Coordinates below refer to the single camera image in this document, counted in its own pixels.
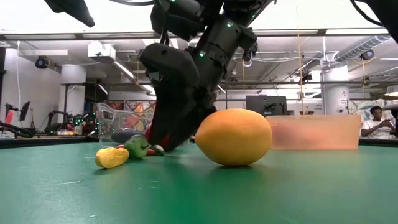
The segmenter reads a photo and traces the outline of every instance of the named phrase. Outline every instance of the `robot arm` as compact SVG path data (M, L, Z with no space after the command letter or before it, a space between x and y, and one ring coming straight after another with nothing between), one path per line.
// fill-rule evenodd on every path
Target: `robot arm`
M215 112L215 90L238 47L256 51L257 37L247 26L273 0L169 1L152 10L152 27L189 41L203 32L196 47L147 46L139 60L147 68L157 105L147 139L171 151L186 141ZM224 13L219 14L221 7Z

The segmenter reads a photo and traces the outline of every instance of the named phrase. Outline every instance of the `pillar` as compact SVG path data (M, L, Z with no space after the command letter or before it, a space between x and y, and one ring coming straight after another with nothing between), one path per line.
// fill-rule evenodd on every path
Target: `pillar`
M349 81L346 63L324 65L321 81ZM348 114L349 88L347 84L322 84L322 107L325 115Z
M86 81L86 69L79 65L62 65L61 70L61 83L83 83ZM68 98L67 98L67 113L72 115L83 114L84 104L85 104L85 90L84 86L70 85L68 88ZM65 101L65 86L60 88L60 101L58 110L63 111ZM63 116L58 116L58 122L63 121Z

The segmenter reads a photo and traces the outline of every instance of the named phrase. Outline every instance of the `transparent bin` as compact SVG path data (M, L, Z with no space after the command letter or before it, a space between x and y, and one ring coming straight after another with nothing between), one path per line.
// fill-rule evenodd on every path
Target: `transparent bin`
M268 116L272 149L358 149L360 115Z
M136 131L146 131L149 128L153 113L115 110L105 103L97 104L98 134L102 146L117 146L111 139L114 131L129 128Z

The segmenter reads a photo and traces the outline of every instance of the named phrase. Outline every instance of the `man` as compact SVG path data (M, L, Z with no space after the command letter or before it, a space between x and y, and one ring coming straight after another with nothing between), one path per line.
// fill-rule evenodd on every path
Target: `man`
M394 125L386 119L382 119L382 109L380 106L371 108L372 120L365 121L362 125L361 136L373 139L389 139L390 131L395 131Z

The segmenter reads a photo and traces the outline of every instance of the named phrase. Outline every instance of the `pink translucent box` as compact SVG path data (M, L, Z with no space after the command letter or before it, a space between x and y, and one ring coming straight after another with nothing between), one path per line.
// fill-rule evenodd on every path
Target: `pink translucent box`
M360 115L268 116L272 149L358 149Z

